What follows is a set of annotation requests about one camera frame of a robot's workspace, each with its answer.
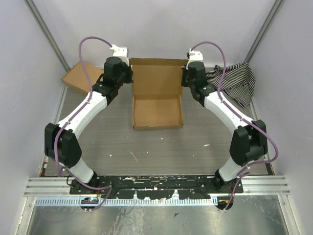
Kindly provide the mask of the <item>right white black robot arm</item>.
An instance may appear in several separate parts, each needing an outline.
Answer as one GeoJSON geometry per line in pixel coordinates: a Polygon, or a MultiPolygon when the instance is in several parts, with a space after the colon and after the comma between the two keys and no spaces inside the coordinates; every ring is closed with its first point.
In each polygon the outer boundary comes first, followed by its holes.
{"type": "Polygon", "coordinates": [[[182,70],[182,86],[188,87],[193,99],[212,111],[232,133],[230,157],[213,178],[216,190],[226,193],[245,166],[267,154],[267,138],[259,132],[266,132],[266,125],[262,120],[254,121],[242,114],[218,93],[217,87],[207,81],[203,62],[189,62],[182,70]]]}

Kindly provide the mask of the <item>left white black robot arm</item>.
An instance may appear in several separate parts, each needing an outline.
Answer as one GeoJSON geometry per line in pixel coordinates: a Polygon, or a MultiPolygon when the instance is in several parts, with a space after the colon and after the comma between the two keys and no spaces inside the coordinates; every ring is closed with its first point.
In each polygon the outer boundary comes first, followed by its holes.
{"type": "Polygon", "coordinates": [[[45,155],[54,160],[58,169],[75,177],[81,189],[93,194],[99,187],[97,174],[82,158],[78,139],[93,120],[118,95],[124,84],[130,84],[132,69],[127,56],[113,55],[106,59],[104,72],[92,86],[88,96],[66,118],[45,127],[45,155]]]}

